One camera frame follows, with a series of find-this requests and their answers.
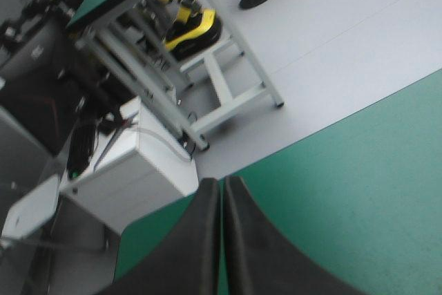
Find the wire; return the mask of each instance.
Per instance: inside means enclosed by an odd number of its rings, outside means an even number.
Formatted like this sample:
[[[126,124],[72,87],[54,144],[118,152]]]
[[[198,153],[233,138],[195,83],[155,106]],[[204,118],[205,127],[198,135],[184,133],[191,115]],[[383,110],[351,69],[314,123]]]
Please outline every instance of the wire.
[[[195,117],[195,120],[193,120],[193,122],[196,122],[198,120],[198,115],[196,114],[195,111],[191,111],[189,113],[189,116],[187,117],[187,119],[190,119],[192,115]],[[189,152],[189,155],[191,156],[191,159],[193,159],[193,154],[195,153],[195,150],[196,150],[196,143],[193,143],[193,149],[192,149],[191,152]]]
[[[175,149],[175,147],[172,144],[167,142],[167,140],[165,140],[161,135],[159,135],[155,131],[151,131],[150,129],[141,128],[141,127],[128,128],[128,130],[130,130],[130,131],[138,131],[140,133],[150,135],[150,136],[156,138],[157,140],[159,140],[164,145],[166,145],[174,154],[176,154],[177,157],[179,157],[179,159],[181,159],[181,160],[183,160],[185,162],[191,162],[192,161],[192,157],[191,156],[189,156],[189,158],[184,157],[177,149]]]

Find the white drawer unit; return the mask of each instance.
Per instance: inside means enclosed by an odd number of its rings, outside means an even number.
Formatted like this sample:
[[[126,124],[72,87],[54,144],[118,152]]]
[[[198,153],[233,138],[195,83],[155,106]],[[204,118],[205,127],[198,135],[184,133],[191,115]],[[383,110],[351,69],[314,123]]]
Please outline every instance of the white drawer unit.
[[[94,171],[110,139],[100,135],[90,166],[72,181],[65,172],[60,185],[63,195],[119,234],[132,221],[198,187],[195,161],[139,98],[121,112],[123,117],[137,112],[136,124],[121,134]]]

